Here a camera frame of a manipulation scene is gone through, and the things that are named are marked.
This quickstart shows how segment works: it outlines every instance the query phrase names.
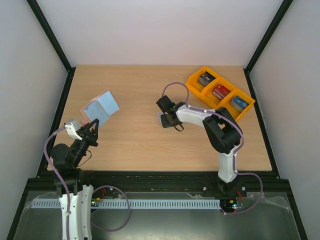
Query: wooden table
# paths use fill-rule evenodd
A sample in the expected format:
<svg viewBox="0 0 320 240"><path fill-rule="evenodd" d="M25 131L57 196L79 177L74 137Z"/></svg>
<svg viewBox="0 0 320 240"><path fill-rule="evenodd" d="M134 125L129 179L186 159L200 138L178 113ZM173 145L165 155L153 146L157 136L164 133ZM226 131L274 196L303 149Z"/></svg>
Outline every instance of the wooden table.
<svg viewBox="0 0 320 240"><path fill-rule="evenodd" d="M99 128L98 147L90 147L92 158L81 166L96 171L217 171L218 154L210 145L206 131L184 123L184 131L162 128L156 101L171 82L185 83L201 66L79 65L60 125L68 119L83 119L80 109L92 98L111 89L120 110ZM214 71L249 94L241 66L210 66ZM172 101L185 101L186 90L173 85L166 94ZM208 106L190 93L189 104ZM254 108L239 125L245 145L238 152L237 169L271 171L271 165ZM71 145L66 131L55 144Z"/></svg>

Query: robotic arm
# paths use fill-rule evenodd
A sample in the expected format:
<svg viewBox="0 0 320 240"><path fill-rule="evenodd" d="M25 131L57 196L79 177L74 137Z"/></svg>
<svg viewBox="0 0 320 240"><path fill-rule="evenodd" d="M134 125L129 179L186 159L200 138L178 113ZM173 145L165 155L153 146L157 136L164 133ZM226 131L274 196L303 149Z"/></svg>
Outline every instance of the robotic arm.
<svg viewBox="0 0 320 240"><path fill-rule="evenodd" d="M219 155L219 178L226 184L236 178L237 154L235 150L240 145L241 136L229 122L232 122L239 129L240 127L225 107L220 107L217 110L199 111L198 108L187 106L184 102L175 104L166 95L161 97L156 104L163 112L161 123L164 128L174 127L178 131L183 131L182 124L184 122L203 127L212 147ZM229 121L211 112L215 112Z"/></svg>
<svg viewBox="0 0 320 240"><path fill-rule="evenodd" d="M90 216L94 191L91 183L93 171L83 171L77 167L81 159L86 156L89 146L98 146L98 126L98 119L84 126L80 126L76 119L66 121L64 127L69 136L74 139L73 144L69 147L60 143L51 150L53 165L64 179L70 192L68 196L60 179L55 179L54 183L62 211L63 240L92 239Z"/></svg>

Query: white cable track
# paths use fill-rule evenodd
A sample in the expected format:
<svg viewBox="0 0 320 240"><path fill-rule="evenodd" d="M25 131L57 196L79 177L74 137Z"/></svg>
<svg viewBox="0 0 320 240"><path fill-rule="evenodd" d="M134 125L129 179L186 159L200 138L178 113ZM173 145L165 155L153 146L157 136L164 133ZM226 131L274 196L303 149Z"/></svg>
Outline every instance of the white cable track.
<svg viewBox="0 0 320 240"><path fill-rule="evenodd" d="M215 199L130 199L131 209L220 209L220 200ZM32 209L60 209L57 198L34 199ZM104 199L91 209L127 209L125 199Z"/></svg>

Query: white backdrop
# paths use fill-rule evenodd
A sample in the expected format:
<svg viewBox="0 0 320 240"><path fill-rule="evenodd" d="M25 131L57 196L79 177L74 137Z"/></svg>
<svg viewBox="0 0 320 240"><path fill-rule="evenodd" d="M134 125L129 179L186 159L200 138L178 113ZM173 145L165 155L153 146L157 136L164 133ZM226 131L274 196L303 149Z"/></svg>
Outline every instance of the white backdrop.
<svg viewBox="0 0 320 240"><path fill-rule="evenodd" d="M38 0L78 64L246 66L282 0Z"/></svg>
<svg viewBox="0 0 320 240"><path fill-rule="evenodd" d="M251 79L309 240L320 235L320 1L293 1Z"/></svg>
<svg viewBox="0 0 320 240"><path fill-rule="evenodd" d="M34 178L67 72L27 1L0 1L0 235Z"/></svg>

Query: orange bin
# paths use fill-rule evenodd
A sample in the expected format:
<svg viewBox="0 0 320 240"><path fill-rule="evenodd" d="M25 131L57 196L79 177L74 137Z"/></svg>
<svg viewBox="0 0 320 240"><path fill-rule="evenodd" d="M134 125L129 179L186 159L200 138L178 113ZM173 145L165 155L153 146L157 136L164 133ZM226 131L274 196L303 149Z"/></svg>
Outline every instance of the orange bin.
<svg viewBox="0 0 320 240"><path fill-rule="evenodd" d="M212 76L215 77L215 80L210 82L206 87L198 83L198 78L204 74L205 72L210 73ZM229 89L231 92L222 100L217 98L212 94L214 88L218 86L219 84L222 84L227 89ZM243 91L241 91L239 88L228 82L226 79L221 77L219 74L211 70L209 67L204 66L196 73L192 74L188 81L186 82L186 86L188 89L195 94L198 98L200 98L202 101L204 101L210 108L212 109L218 109L220 107L225 107L228 109L228 111L231 113L233 118L238 121L240 118L244 116L244 114L252 108L252 106L255 103L255 100L252 99L250 96L245 94ZM248 106L242 111L237 111L230 102L236 97L239 96L244 101L248 103Z"/></svg>

